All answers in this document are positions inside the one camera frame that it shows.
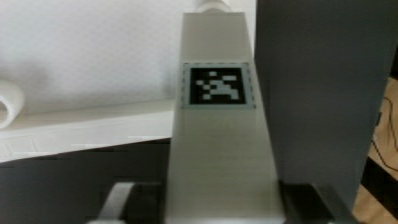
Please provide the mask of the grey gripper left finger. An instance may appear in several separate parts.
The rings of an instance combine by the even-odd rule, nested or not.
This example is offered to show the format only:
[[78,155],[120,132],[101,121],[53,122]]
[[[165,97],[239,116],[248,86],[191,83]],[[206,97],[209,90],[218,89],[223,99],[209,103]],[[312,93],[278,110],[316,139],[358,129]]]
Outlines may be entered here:
[[86,224],[143,224],[158,216],[159,182],[117,182]]

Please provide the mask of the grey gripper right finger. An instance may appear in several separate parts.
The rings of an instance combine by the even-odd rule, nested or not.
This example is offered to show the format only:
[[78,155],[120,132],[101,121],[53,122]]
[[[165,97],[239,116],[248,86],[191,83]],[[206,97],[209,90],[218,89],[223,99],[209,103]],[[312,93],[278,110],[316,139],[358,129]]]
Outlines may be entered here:
[[358,224],[333,188],[314,183],[278,183],[284,224]]

